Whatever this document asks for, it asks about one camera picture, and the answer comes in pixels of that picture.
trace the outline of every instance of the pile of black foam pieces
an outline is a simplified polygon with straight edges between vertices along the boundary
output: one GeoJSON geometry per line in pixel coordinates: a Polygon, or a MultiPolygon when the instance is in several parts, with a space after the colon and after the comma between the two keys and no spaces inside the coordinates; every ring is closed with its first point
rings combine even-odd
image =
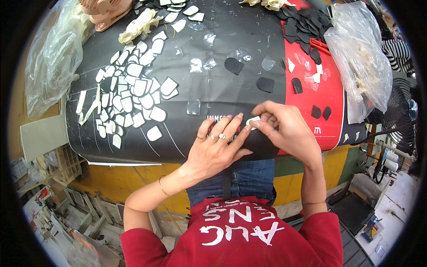
{"type": "Polygon", "coordinates": [[[310,38],[325,43],[323,35],[329,27],[332,27],[330,18],[317,9],[297,10],[294,6],[286,6],[282,7],[276,16],[286,22],[283,37],[290,43],[298,43],[307,55],[311,49],[308,44],[310,38]]]}

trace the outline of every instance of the gold bangle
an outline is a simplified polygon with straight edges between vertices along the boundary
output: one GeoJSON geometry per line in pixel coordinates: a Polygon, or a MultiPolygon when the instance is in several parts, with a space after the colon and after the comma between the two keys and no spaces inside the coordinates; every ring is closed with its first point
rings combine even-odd
{"type": "Polygon", "coordinates": [[[160,186],[160,189],[163,191],[163,193],[165,194],[165,195],[167,195],[168,197],[170,197],[171,195],[169,195],[168,193],[166,193],[166,191],[163,189],[163,187],[161,186],[161,183],[160,183],[160,180],[162,179],[162,177],[159,179],[159,186],[160,186]]]}

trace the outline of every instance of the woman's right hand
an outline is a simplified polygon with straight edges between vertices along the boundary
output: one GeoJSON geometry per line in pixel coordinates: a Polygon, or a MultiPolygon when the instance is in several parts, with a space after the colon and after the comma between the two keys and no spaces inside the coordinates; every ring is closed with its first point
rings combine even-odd
{"type": "Polygon", "coordinates": [[[265,134],[273,145],[310,168],[322,164],[320,146],[297,107],[266,101],[256,106],[252,114],[260,116],[261,120],[251,121],[251,125],[265,134]]]}

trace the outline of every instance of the red t-shirt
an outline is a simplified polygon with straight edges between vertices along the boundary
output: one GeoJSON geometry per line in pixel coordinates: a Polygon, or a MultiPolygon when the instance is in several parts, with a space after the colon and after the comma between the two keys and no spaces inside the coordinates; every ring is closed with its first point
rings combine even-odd
{"type": "Polygon", "coordinates": [[[256,197],[205,199],[191,209],[188,229],[169,253],[153,232],[128,230],[120,238],[126,265],[342,266],[336,214],[314,214],[297,232],[266,203],[256,197]]]}

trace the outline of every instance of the strap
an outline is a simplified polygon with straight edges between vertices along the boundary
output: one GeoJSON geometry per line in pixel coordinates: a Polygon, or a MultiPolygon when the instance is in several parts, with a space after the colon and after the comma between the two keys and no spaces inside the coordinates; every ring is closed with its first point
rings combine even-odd
{"type": "Polygon", "coordinates": [[[231,179],[232,179],[231,166],[224,170],[224,180],[222,182],[222,192],[224,201],[230,200],[231,197],[231,179]]]}

